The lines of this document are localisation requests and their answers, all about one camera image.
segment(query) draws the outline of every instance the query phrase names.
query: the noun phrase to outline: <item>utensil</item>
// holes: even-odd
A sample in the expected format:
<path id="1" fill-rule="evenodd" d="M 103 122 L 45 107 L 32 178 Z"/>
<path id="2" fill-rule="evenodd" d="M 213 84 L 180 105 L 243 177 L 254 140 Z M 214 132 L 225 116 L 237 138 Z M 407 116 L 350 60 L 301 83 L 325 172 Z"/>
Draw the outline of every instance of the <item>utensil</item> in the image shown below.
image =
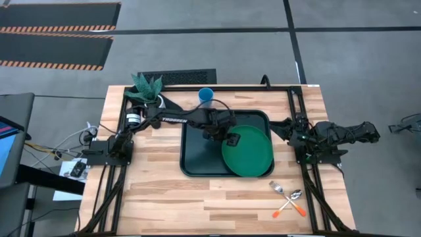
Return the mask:
<path id="1" fill-rule="evenodd" d="M 283 205 L 283 206 L 281 206 L 277 211 L 275 211 L 273 214 L 272 214 L 272 216 L 274 217 L 274 218 L 276 218 L 276 217 L 278 217 L 278 215 L 281 213 L 281 211 L 288 205 L 288 203 L 289 202 L 291 202 L 292 200 L 296 200 L 296 199 L 298 199 L 300 196 L 301 196 L 301 194 L 303 194 L 303 192 L 301 191 L 301 190 L 295 190 L 294 192 L 292 192 L 291 193 L 291 199 L 289 199 L 288 198 L 288 201 Z"/>
<path id="2" fill-rule="evenodd" d="M 282 186 L 280 186 L 279 184 L 275 183 L 274 181 L 270 181 L 269 185 L 275 190 L 275 192 L 278 192 L 279 194 L 282 194 L 286 200 L 290 201 L 290 199 L 285 196 L 284 194 L 284 189 L 282 188 Z M 302 209 L 300 206 L 298 206 L 297 204 L 295 204 L 293 201 L 291 201 L 292 205 L 296 208 L 296 210 L 303 216 L 305 217 L 306 212 L 304 209 Z"/>

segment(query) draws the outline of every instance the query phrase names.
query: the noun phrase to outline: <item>black stand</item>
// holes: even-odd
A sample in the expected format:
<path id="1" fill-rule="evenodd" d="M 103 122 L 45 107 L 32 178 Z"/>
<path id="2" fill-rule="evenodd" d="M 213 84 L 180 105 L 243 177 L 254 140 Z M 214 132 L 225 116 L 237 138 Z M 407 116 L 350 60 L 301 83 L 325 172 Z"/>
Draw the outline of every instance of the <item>black stand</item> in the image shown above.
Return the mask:
<path id="1" fill-rule="evenodd" d="M 421 115 L 415 114 L 401 119 L 400 124 L 389 125 L 389 131 L 397 134 L 402 130 L 421 131 Z"/>
<path id="2" fill-rule="evenodd" d="M 28 182 L 72 194 L 84 194 L 85 184 L 77 180 L 61 177 L 26 165 L 19 165 L 16 183 Z"/>

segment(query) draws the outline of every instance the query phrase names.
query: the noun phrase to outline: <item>concrete floor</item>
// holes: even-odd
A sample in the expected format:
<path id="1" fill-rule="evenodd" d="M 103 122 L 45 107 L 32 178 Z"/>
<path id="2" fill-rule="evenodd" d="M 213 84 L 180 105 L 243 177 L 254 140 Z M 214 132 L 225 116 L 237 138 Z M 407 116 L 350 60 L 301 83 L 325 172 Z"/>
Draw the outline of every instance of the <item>concrete floor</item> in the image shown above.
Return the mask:
<path id="1" fill-rule="evenodd" d="M 417 0 L 290 2 L 296 27 L 421 25 Z M 123 0 L 117 30 L 286 26 L 284 5 L 276 0 Z M 414 189 L 421 186 L 420 148 L 412 134 L 392 135 L 387 125 L 420 112 L 421 32 L 298 33 L 297 37 L 307 82 L 321 85 L 329 119 L 345 126 L 368 120 L 382 136 L 377 144 L 343 146 L 349 149 L 343 170 L 357 228 L 418 236 L 421 200 Z M 273 84 L 298 83 L 288 33 L 130 35 L 115 37 L 101 72 L 0 67 L 0 93 L 103 97 L 108 85 L 131 84 L 130 73 L 196 68 L 216 68 L 220 84 L 257 83 L 263 74 Z M 86 121 L 97 123 L 102 106 L 101 100 L 37 97 L 29 133 L 36 143 L 56 144 Z M 77 143 L 74 138 L 69 147 Z M 22 162 L 35 161 L 24 153 Z M 46 163 L 59 165 L 52 159 Z M 78 206 L 77 202 L 51 204 L 48 191 L 38 196 L 42 204 L 34 217 L 50 205 Z M 55 213 L 37 223 L 34 236 L 68 234 L 75 222 L 75 211 Z"/>

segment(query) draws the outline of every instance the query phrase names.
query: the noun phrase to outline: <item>artificial plant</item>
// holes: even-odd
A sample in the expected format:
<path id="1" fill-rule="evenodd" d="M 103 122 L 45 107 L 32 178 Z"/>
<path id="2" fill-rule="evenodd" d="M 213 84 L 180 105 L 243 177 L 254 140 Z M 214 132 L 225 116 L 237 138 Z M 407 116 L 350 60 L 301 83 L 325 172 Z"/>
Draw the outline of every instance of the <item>artificial plant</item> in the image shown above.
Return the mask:
<path id="1" fill-rule="evenodd" d="M 140 99 L 144 103 L 155 103 L 157 101 L 158 94 L 162 90 L 162 76 L 154 81 L 153 77 L 149 81 L 146 81 L 145 76 L 141 73 L 140 76 L 132 74 L 134 86 L 137 88 L 137 93 L 124 92 L 130 98 Z"/>

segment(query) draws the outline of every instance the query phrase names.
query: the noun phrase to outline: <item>wooden tabletop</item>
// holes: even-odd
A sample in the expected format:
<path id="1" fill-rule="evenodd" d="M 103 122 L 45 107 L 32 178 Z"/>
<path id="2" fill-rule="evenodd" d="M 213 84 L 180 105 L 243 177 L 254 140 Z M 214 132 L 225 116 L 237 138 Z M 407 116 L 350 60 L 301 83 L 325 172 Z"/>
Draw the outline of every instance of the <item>wooden tabletop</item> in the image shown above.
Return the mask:
<path id="1" fill-rule="evenodd" d="M 110 86 L 101 124 L 116 130 L 125 86 Z M 164 92 L 183 109 L 198 104 L 197 92 Z M 327 120 L 318 86 L 303 86 L 307 115 L 315 124 Z M 215 92 L 232 109 L 258 109 L 270 120 L 290 117 L 285 92 Z M 111 135 L 99 129 L 99 139 Z M 134 136 L 135 150 L 128 167 L 117 234 L 299 234 L 311 233 L 310 218 L 300 216 L 288 205 L 277 219 L 272 213 L 285 199 L 268 185 L 281 184 L 287 194 L 304 191 L 300 166 L 292 147 L 272 132 L 275 167 L 264 178 L 192 178 L 180 170 L 181 125 L 162 123 L 158 130 L 148 128 Z M 343 177 L 331 165 L 319 165 L 326 201 L 339 218 L 355 228 Z M 80 206 L 82 226 L 90 220 L 102 167 L 91 168 Z M 99 195 L 102 203 L 106 170 Z M 305 194 L 295 201 L 308 212 Z M 320 208 L 314 200 L 319 229 L 323 228 Z M 113 208 L 109 209 L 106 230 L 111 229 Z"/>

